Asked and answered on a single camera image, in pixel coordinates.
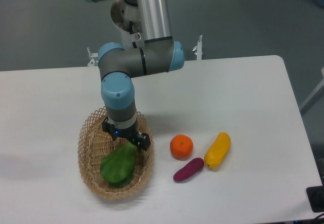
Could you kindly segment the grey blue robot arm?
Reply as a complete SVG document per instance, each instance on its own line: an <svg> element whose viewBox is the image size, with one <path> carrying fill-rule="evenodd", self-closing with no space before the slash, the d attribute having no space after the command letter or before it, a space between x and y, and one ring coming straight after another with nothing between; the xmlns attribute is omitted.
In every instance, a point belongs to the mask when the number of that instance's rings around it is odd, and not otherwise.
<svg viewBox="0 0 324 224"><path fill-rule="evenodd" d="M101 96L107 113L102 127L112 139L127 139L146 151L151 142L147 133L138 131L132 78L181 69L184 51L181 43L173 40L167 0L114 0L110 15L127 38L122 44L106 43L98 51Z"/></svg>

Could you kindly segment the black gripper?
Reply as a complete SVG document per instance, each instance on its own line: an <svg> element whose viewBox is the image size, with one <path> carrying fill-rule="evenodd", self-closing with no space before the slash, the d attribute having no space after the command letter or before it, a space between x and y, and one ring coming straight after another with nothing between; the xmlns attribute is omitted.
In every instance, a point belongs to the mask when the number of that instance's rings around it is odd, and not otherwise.
<svg viewBox="0 0 324 224"><path fill-rule="evenodd" d="M110 123L106 117L102 122L102 130L108 133L112 140L124 138L131 144L135 145L138 151L147 151L151 145L150 136L147 133L138 132L137 120L128 128L117 128L114 123Z"/></svg>

